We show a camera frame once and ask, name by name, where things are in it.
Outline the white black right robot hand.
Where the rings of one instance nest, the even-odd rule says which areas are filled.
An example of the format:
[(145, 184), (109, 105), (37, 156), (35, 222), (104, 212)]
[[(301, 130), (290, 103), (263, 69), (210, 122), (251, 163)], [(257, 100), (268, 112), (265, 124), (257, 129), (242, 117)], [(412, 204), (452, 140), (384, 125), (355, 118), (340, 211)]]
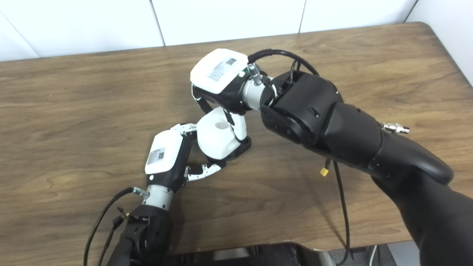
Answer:
[(238, 122), (238, 117), (243, 118), (252, 109), (244, 96), (245, 86), (252, 80), (247, 64), (247, 55), (218, 48), (204, 56), (190, 72), (194, 101), (205, 114), (213, 111), (210, 102), (223, 108), (224, 118), (240, 144), (248, 143), (248, 138), (246, 132), (239, 130), (243, 122)]

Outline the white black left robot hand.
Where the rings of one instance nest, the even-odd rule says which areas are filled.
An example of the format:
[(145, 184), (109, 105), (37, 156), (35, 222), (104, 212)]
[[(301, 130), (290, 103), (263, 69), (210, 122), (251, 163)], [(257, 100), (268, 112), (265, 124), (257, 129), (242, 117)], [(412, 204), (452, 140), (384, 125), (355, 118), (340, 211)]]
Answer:
[(189, 163), (196, 139), (197, 126), (194, 123), (179, 123), (157, 134), (145, 165), (146, 185), (157, 185), (177, 192), (188, 181), (201, 180), (226, 167), (225, 160), (204, 164)]

